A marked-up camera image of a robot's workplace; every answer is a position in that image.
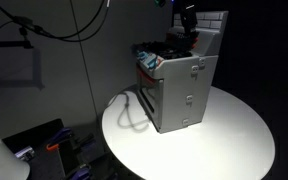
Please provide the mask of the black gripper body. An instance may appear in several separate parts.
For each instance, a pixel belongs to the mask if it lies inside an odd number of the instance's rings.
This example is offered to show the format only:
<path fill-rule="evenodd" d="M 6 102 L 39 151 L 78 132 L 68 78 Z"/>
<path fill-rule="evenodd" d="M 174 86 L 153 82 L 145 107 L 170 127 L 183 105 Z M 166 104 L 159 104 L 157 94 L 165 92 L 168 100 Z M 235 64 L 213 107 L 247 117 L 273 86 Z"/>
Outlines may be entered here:
<path fill-rule="evenodd" d="M 195 0 L 180 0 L 180 18 L 184 31 L 193 33 L 197 25 Z"/>

